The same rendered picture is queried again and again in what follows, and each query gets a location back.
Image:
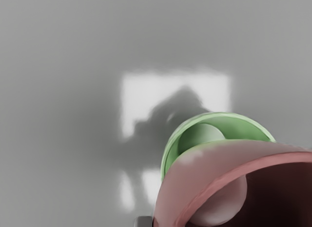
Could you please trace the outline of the pink cup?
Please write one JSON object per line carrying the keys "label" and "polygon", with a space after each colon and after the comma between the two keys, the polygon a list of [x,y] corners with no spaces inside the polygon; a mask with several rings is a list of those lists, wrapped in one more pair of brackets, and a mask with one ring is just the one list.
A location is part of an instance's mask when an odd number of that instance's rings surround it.
{"label": "pink cup", "polygon": [[153,227],[207,227],[191,217],[240,177],[246,201],[216,227],[312,227],[312,150],[254,140],[202,144],[180,155],[162,181]]}

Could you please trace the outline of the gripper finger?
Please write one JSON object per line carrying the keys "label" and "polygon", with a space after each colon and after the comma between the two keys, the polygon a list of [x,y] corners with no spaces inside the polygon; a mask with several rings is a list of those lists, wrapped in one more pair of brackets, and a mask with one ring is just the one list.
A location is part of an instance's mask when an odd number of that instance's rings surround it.
{"label": "gripper finger", "polygon": [[153,227],[153,218],[137,217],[134,222],[134,227]]}

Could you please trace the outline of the green cup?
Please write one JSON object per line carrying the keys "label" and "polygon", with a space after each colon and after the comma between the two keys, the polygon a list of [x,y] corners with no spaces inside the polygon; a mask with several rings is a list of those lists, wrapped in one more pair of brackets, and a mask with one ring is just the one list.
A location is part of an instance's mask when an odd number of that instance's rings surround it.
{"label": "green cup", "polygon": [[218,112],[196,115],[179,125],[170,136],[161,161],[161,179],[164,179],[172,163],[188,149],[232,139],[276,141],[265,127],[240,114]]}

